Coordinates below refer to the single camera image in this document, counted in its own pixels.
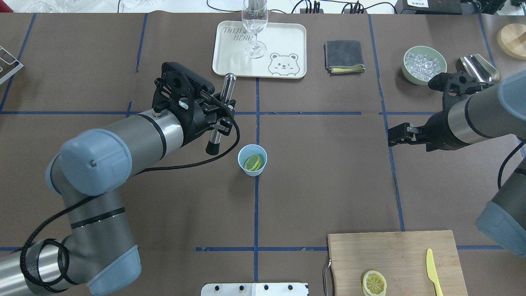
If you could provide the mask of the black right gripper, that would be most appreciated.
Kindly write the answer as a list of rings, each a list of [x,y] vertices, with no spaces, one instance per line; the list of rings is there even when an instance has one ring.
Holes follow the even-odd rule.
[[[468,146],[468,143],[462,142],[454,136],[449,127],[448,112],[446,111],[432,115],[423,126],[415,127],[411,123],[402,123],[392,127],[388,130],[388,137],[389,147],[401,144],[410,146],[424,144],[427,152],[458,150]]]

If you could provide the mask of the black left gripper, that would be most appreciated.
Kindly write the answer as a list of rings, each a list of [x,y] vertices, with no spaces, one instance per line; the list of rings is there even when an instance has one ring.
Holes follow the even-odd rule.
[[[215,97],[208,100],[193,100],[187,97],[179,99],[177,104],[177,119],[183,130],[183,145],[201,137],[205,131],[211,131],[211,137],[218,134],[229,136],[231,133],[231,119],[220,118],[217,113],[235,114],[236,100],[222,102]]]

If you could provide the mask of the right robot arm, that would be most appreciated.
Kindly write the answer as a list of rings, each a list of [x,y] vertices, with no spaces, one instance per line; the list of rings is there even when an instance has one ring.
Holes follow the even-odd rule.
[[[525,143],[525,72],[496,84],[482,83],[464,71],[439,73],[428,82],[442,92],[442,111],[423,126],[402,123],[388,131],[388,145],[424,144],[426,150],[458,150],[514,135]],[[519,257],[526,255],[526,176],[524,160],[505,181],[476,221],[491,240]]]

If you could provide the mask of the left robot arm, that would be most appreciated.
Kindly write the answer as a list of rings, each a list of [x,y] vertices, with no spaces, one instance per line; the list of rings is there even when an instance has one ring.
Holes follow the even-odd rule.
[[[87,285],[105,296],[142,272],[119,188],[213,130],[236,127],[235,100],[200,94],[160,99],[152,109],[65,142],[46,169],[65,209],[45,220],[24,245],[1,260],[2,296],[53,296]]]

